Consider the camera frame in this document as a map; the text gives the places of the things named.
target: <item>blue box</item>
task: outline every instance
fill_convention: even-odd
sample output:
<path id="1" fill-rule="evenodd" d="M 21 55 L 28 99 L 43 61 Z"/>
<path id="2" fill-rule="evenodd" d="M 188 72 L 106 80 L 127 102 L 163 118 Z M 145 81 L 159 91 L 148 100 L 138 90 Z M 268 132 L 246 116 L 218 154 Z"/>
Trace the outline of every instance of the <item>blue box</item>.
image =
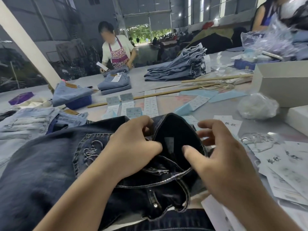
<path id="1" fill-rule="evenodd" d="M 66 104 L 66 107 L 68 107 L 71 110 L 80 109 L 87 105 L 92 104 L 92 96 L 88 95 L 82 98 L 79 98 L 77 100 L 74 100 L 72 102 L 69 102 Z"/>
<path id="2" fill-rule="evenodd" d="M 272 63 L 272 62 L 280 62 L 280 60 L 270 61 L 270 62 L 263 62 L 258 64 L 264 64 L 264 63 Z M 237 69 L 251 69 L 254 70 L 256 67 L 256 63 L 251 63 L 248 61 L 244 61 L 243 59 L 235 59 L 234 60 L 234 67 Z"/>

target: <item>plastic bag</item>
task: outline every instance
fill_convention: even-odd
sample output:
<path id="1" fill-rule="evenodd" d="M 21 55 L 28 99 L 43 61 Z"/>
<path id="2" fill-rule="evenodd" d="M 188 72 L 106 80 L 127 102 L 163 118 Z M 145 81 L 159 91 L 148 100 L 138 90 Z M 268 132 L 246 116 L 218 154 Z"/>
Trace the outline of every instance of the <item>plastic bag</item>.
<path id="1" fill-rule="evenodd" d="M 246 119 L 265 120 L 277 115 L 279 104 L 261 93 L 245 96 L 238 104 L 237 110 Z"/>
<path id="2" fill-rule="evenodd" d="M 280 22 L 276 14 L 272 16 L 266 31 L 242 33 L 241 40 L 245 50 L 253 50 L 256 54 L 267 51 L 286 58 L 298 52 L 293 46 L 290 28 Z"/>

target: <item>hand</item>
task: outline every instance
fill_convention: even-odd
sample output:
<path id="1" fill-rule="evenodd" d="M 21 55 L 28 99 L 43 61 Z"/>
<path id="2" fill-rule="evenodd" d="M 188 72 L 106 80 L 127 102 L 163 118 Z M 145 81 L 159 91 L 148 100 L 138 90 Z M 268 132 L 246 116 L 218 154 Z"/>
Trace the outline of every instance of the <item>hand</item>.
<path id="1" fill-rule="evenodd" d="M 133 67 L 132 62 L 130 62 L 130 61 L 128 61 L 128 62 L 126 63 L 126 65 L 128 66 L 129 69 L 132 69 L 132 67 Z"/>
<path id="2" fill-rule="evenodd" d="M 218 202 L 234 211 L 267 193 L 244 147 L 221 121 L 205 120 L 198 126 L 207 128 L 197 134 L 200 138 L 208 137 L 203 140 L 204 145 L 216 145 L 213 154 L 207 158 L 191 146 L 184 146 L 183 152 Z"/>
<path id="3" fill-rule="evenodd" d="M 151 118 L 141 116 L 122 124 L 110 137 L 98 158 L 109 166 L 108 173 L 116 180 L 137 173 L 163 150 L 161 143 L 144 138 L 152 124 Z"/>

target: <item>floral apron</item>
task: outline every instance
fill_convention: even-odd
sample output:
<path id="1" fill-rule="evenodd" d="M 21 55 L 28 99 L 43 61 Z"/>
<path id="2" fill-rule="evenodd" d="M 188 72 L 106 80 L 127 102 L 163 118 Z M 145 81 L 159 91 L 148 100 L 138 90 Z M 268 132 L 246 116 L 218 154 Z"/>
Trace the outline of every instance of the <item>floral apron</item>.
<path id="1" fill-rule="evenodd" d="M 109 44 L 109 49 L 110 49 L 110 53 L 111 53 L 111 63 L 113 65 L 114 69 L 119 69 L 119 68 L 125 66 L 126 63 L 129 61 L 129 58 L 126 54 L 125 49 L 122 47 L 121 42 L 119 41 L 118 38 L 117 38 L 117 40 L 118 40 L 118 43 L 120 45 L 119 50 L 112 51 L 111 45 Z"/>

